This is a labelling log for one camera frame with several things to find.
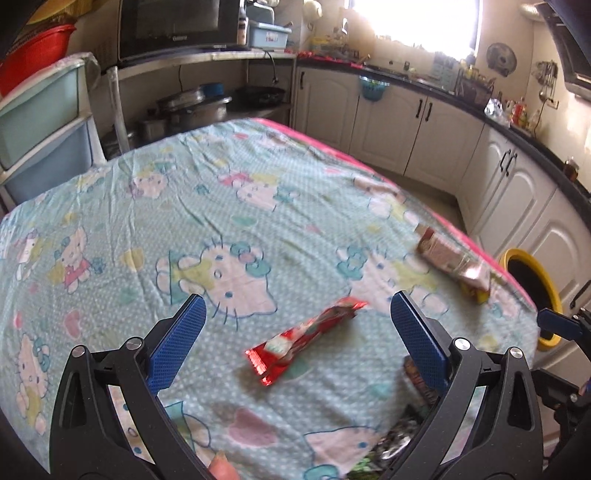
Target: shelf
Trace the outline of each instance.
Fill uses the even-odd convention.
[[[275,107],[261,109],[237,108],[236,106],[232,106],[232,104],[230,104],[228,105],[226,121],[238,120],[241,118],[269,118],[270,116],[275,115],[276,113],[287,112],[290,109],[291,105],[289,103],[282,103]]]
[[[274,60],[294,59],[296,54],[284,53],[282,51],[271,52]],[[205,53],[184,54],[179,56],[171,56],[163,59],[150,60],[143,63],[138,63],[131,67],[124,67],[119,69],[119,80],[125,80],[144,73],[154,72],[155,70],[165,69],[169,67],[178,67],[181,65],[189,65],[193,63],[204,63],[207,61],[225,61],[225,60],[258,60],[268,58],[266,52],[262,50],[255,51],[210,51]]]

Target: bed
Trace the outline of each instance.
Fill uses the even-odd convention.
[[[419,222],[491,263],[485,304],[416,256]],[[204,463],[222,450],[244,479],[343,478],[419,401],[389,319],[400,289],[479,348],[517,345],[532,359],[538,335],[531,300],[467,237],[365,165],[266,120],[177,135],[19,205],[0,225],[0,287],[0,407],[46,468],[71,349],[144,336],[191,293],[207,322],[159,398]],[[245,350],[349,294],[369,307],[276,384],[258,383]],[[149,460],[121,392],[112,397]]]

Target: black countertop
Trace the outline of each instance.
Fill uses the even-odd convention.
[[[371,68],[355,68],[347,63],[335,63],[323,60],[298,60],[298,66],[312,67],[317,69],[332,70],[336,72],[353,73],[364,75],[374,80],[383,80],[390,82],[391,85],[398,85],[409,90],[413,90],[424,95],[449,103],[465,112],[473,115],[485,124],[490,125],[495,130],[502,133],[507,140],[531,157],[558,185],[560,191],[568,198],[574,209],[577,211],[589,232],[591,232],[591,194],[577,181],[571,182],[562,173],[563,162],[544,144],[539,141],[526,137],[524,134],[504,127],[494,120],[488,118],[483,111],[480,111],[472,105],[463,102],[450,93],[440,90],[436,87],[430,87],[423,83],[413,82],[395,73],[376,71]]]

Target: red basket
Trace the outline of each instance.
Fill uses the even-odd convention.
[[[6,96],[14,87],[52,63],[66,56],[74,25],[59,25],[40,33],[11,53],[0,64],[0,94]]]

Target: spice jar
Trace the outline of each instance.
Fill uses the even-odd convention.
[[[575,181],[577,179],[579,176],[579,166],[574,161],[574,157],[569,157],[567,161],[564,162],[562,171],[570,181]]]

